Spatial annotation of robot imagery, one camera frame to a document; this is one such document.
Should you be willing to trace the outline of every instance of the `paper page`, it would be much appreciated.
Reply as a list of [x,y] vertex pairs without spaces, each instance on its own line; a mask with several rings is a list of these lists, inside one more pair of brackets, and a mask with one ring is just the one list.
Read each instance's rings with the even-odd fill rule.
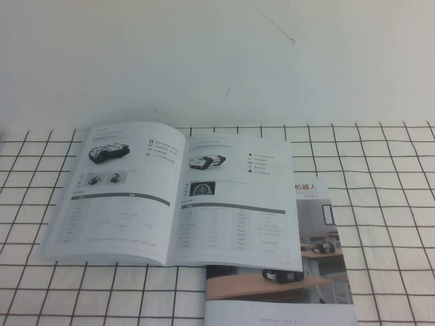
[[302,270],[290,144],[186,140],[170,264]]
[[44,255],[165,262],[184,143],[176,129],[151,122],[93,128]]
[[205,326],[333,325],[357,326],[352,304],[277,304],[249,301],[208,301]]

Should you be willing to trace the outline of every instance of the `black grid line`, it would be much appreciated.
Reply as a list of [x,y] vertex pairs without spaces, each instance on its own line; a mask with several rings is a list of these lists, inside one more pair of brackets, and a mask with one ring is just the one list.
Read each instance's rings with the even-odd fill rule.
[[176,302],[177,302],[178,272],[179,272],[179,268],[177,267],[177,274],[175,275],[174,303],[172,305],[172,321],[171,321],[171,326],[174,326],[175,305],[176,305]]
[[[48,135],[48,139],[47,139],[47,141],[46,141],[46,144],[44,145],[44,148],[43,148],[42,154],[40,155],[40,157],[39,157],[39,159],[38,159],[38,163],[37,163],[37,165],[36,165],[36,167],[35,167],[35,171],[33,171],[33,174],[32,174],[32,177],[31,177],[31,180],[29,181],[29,185],[32,183],[32,180],[33,180],[33,177],[35,176],[36,170],[37,170],[39,164],[41,163],[42,156],[43,156],[43,154],[44,154],[44,151],[47,149],[48,141],[50,141],[50,137],[51,137],[51,135],[52,135],[52,132],[50,132],[49,135]],[[20,212],[21,206],[22,206],[22,204],[23,204],[23,202],[24,202],[24,199],[26,198],[26,195],[27,195],[28,191],[29,191],[29,189],[26,189],[26,192],[24,193],[24,196],[22,197],[22,200],[21,200],[20,206],[18,207],[18,210],[17,210],[16,215],[15,215],[15,217],[14,217],[14,222],[16,221],[16,219],[17,219],[17,217],[18,217],[18,214],[19,214],[19,212]],[[5,242],[7,242],[7,240],[8,240],[8,238],[9,238],[10,234],[11,234],[11,231],[12,231],[12,228],[13,228],[13,227],[14,227],[14,223],[12,223],[12,225],[11,225],[11,227],[10,227],[10,229],[9,229],[9,232],[7,233],[7,236],[6,236]],[[18,292],[18,288],[19,288],[19,286],[20,286],[20,283],[21,283],[22,277],[23,277],[24,272],[25,272],[25,270],[26,270],[27,262],[29,261],[30,255],[31,255],[32,250],[33,250],[33,248],[34,248],[34,246],[35,246],[35,242],[36,242],[36,239],[37,239],[37,235],[38,235],[40,229],[41,229],[41,225],[39,225],[39,227],[38,227],[38,231],[37,231],[37,233],[36,233],[36,235],[35,235],[35,237],[34,237],[34,239],[33,239],[33,244],[31,245],[31,249],[30,249],[30,251],[29,251],[29,254],[27,255],[26,263],[24,264],[24,268],[22,269],[22,272],[21,272],[21,275],[20,275],[20,279],[18,280],[18,284],[16,285],[16,288],[15,288],[15,290],[14,290],[14,295],[12,296],[12,300],[11,300],[11,302],[10,302],[10,304],[9,304],[9,308],[7,309],[7,313],[6,313],[5,318],[4,318],[4,320],[3,320],[3,326],[6,325],[6,321],[7,321],[8,314],[10,313],[10,310],[11,310],[11,308],[12,308],[12,305],[14,304],[14,300],[15,300],[16,294],[17,294],[17,292]],[[5,248],[5,244],[3,244],[3,245],[1,246],[1,249],[0,249],[0,255],[2,254],[4,248]]]
[[69,326],[71,326],[73,324],[74,314],[75,314],[75,310],[77,309],[77,303],[79,301],[80,291],[82,290],[83,280],[84,280],[84,276],[86,274],[87,267],[88,267],[88,262],[86,262],[84,264],[84,267],[83,267],[83,274],[82,274],[82,278],[80,279],[80,285],[79,285],[79,289],[77,290],[77,295],[75,297],[73,312],[71,313],[71,319],[69,320]]
[[145,296],[145,286],[147,284],[147,277],[148,277],[148,264],[147,264],[147,268],[145,270],[145,278],[143,279],[142,295],[141,295],[141,305],[139,306],[139,314],[137,315],[137,326],[139,326],[139,324],[141,322],[143,297]]
[[109,312],[109,305],[110,305],[111,294],[112,294],[113,291],[114,291],[114,285],[115,285],[116,271],[117,271],[117,270],[118,270],[118,263],[116,263],[116,265],[115,265],[114,278],[113,278],[112,281],[111,281],[110,292],[109,292],[109,299],[108,299],[108,301],[107,301],[106,313],[104,314],[103,326],[106,325],[107,313]]
[[26,136],[25,136],[25,138],[24,138],[24,141],[23,141],[22,144],[21,144],[21,147],[20,147],[20,150],[18,151],[18,154],[15,156],[15,160],[14,160],[14,162],[12,163],[11,168],[10,168],[9,170],[4,170],[4,171],[2,171],[2,172],[7,172],[7,176],[6,176],[5,181],[3,182],[3,186],[0,188],[0,194],[1,194],[1,192],[3,191],[3,188],[5,187],[5,185],[6,185],[6,183],[7,183],[7,180],[9,179],[9,176],[10,176],[10,174],[11,174],[11,172],[12,172],[12,169],[14,168],[15,163],[16,163],[16,161],[17,161],[17,159],[18,159],[18,156],[20,155],[20,153],[21,153],[21,151],[22,151],[22,148],[24,147],[24,142],[26,141],[28,135],[29,135],[29,131],[26,133]]
[[[387,137],[385,136],[385,133],[384,133],[384,131],[383,131],[382,124],[379,123],[379,125],[381,126],[382,135],[384,136],[384,138],[385,138],[385,140],[386,140]],[[409,137],[409,140],[411,141],[411,144],[413,145],[413,148],[414,148],[414,150],[415,150],[415,155],[416,155],[416,157],[417,157],[417,159],[418,159],[418,161],[419,161],[419,164],[420,164],[421,171],[423,171],[423,174],[424,174],[424,177],[425,177],[425,179],[426,179],[426,182],[428,183],[428,186],[429,186],[429,188],[430,188],[430,183],[429,183],[429,181],[428,181],[428,177],[426,176],[425,171],[424,171],[424,169],[423,169],[423,166],[421,165],[420,159],[418,158],[417,150],[415,149],[415,146],[414,146],[414,144],[412,143],[412,139],[411,139],[411,136],[410,136],[410,134],[409,134],[408,129],[406,129],[406,133],[407,133],[407,135],[408,135],[408,137]],[[390,150],[390,148],[389,148],[388,142],[387,142],[387,147],[388,147],[388,153],[391,155],[391,150]],[[400,187],[402,188],[403,195],[404,195],[404,197],[405,197],[406,203],[408,204],[409,211],[411,212],[411,216],[412,216],[412,218],[413,218],[413,223],[414,223],[415,229],[417,230],[417,234],[418,234],[418,237],[419,237],[419,240],[420,240],[420,243],[421,243],[421,248],[423,248],[423,250],[424,250],[424,254],[425,254],[426,259],[428,260],[428,263],[429,263],[429,267],[430,267],[430,269],[432,270],[432,275],[433,275],[434,278],[435,278],[435,271],[434,271],[433,268],[432,268],[432,264],[431,264],[431,262],[430,262],[428,252],[426,251],[426,249],[428,249],[428,248],[424,246],[423,239],[421,238],[421,234],[420,234],[419,228],[417,227],[417,222],[415,221],[415,216],[414,216],[413,209],[412,209],[411,205],[409,204],[408,196],[406,195],[406,192],[405,192],[405,190],[403,189],[402,180],[400,179],[400,175],[399,175],[399,173],[398,173],[398,171],[397,171],[396,163],[394,162],[393,158],[391,158],[391,162],[393,163],[394,170],[396,170],[396,174],[397,174],[397,178],[398,178],[399,183],[400,183]]]
[[[361,139],[360,129],[358,128],[358,125],[355,124],[355,127],[356,127],[356,130],[358,132],[358,136]],[[364,149],[364,146],[363,146],[362,142],[361,142],[361,150],[362,150],[362,153],[364,155],[366,155],[366,151]],[[365,161],[366,161],[368,172],[370,172],[370,164],[368,163],[367,158],[365,158]],[[377,198],[378,204],[379,204],[379,206],[381,206],[381,200],[379,199],[378,189],[376,188],[376,184],[375,184],[375,181],[373,180],[373,176],[372,176],[371,173],[370,173],[370,179],[372,181],[373,187],[375,187],[376,198]],[[385,223],[385,225],[387,225],[387,220],[385,219],[385,215],[384,215],[382,207],[380,208],[380,211],[381,211],[383,222]],[[414,325],[417,326],[417,323],[415,322],[415,316],[414,316],[413,307],[412,307],[411,301],[409,299],[408,291],[406,290],[406,285],[405,285],[405,282],[403,280],[402,271],[400,270],[400,264],[399,264],[399,261],[398,261],[398,258],[397,258],[396,248],[395,248],[395,246],[393,244],[393,240],[392,240],[392,236],[391,236],[391,234],[389,232],[389,228],[386,228],[386,230],[387,230],[389,241],[391,242],[391,248],[393,249],[394,258],[396,259],[396,264],[397,264],[397,267],[398,267],[398,271],[399,271],[399,275],[400,275],[400,280],[402,281],[402,285],[403,285],[403,288],[404,288],[404,291],[405,291],[405,296],[406,296],[406,299],[408,300],[408,305],[409,305],[409,308],[411,310],[411,315],[412,315],[412,318],[413,318],[413,322],[414,322]]]
[[[334,135],[334,140],[336,140],[334,125],[331,124],[331,127],[332,127],[332,134]],[[338,160],[340,161],[340,166],[343,169],[343,162],[341,161],[340,151],[338,150],[337,143],[335,143],[335,148],[337,150],[337,155],[338,155]],[[347,187],[346,174],[345,174],[344,171],[343,171],[343,179],[344,179],[344,182],[345,182],[345,186]],[[351,195],[349,193],[349,190],[347,190],[347,197],[349,199],[349,202],[351,203],[353,220],[355,221],[355,224],[358,225],[358,221],[356,219],[355,211],[354,211],[353,206],[352,206],[352,198],[351,198]],[[358,226],[356,227],[356,232],[358,234],[358,240],[360,242],[360,245],[362,246],[362,239],[361,239],[360,229],[358,228]],[[366,267],[368,268],[366,253],[364,252],[363,249],[361,249],[361,250],[362,250],[362,257],[364,258],[364,263],[365,263]],[[377,300],[376,300],[375,290],[374,290],[374,287],[373,287],[372,277],[371,277],[369,272],[367,273],[367,275],[368,275],[368,282],[370,283],[370,289],[372,290],[372,297],[373,297],[373,302],[375,303],[376,314],[378,316],[378,319],[381,320],[381,315],[379,313],[379,307],[378,307],[378,303],[377,303]]]
[[313,150],[313,142],[311,141],[311,131],[310,131],[310,126],[309,124],[307,124],[307,128],[308,128],[308,137],[309,137],[309,143],[310,143],[310,148],[311,148],[311,155],[313,156],[313,163],[314,163],[314,169],[315,169],[315,175],[316,177],[319,176],[319,173],[317,171],[317,164],[315,163],[315,156],[314,156],[314,150]]

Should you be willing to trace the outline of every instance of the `small product image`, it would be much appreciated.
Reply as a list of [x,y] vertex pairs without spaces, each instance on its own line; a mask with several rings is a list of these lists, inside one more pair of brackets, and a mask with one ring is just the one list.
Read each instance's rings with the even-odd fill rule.
[[119,185],[122,183],[125,183],[125,180],[127,179],[127,172],[109,172],[107,174],[106,181],[104,182],[105,185]]
[[95,187],[102,185],[105,179],[105,173],[90,173],[84,182],[85,187]]
[[332,242],[317,242],[311,250],[314,253],[335,253]]
[[225,160],[226,158],[221,155],[198,156],[190,159],[189,166],[197,170],[205,170],[210,166],[220,166]]
[[130,153],[128,145],[113,143],[110,145],[94,147],[89,151],[89,158],[95,163],[100,164],[110,158],[121,158]]
[[190,184],[190,197],[202,195],[214,195],[216,188],[215,181],[192,182]]

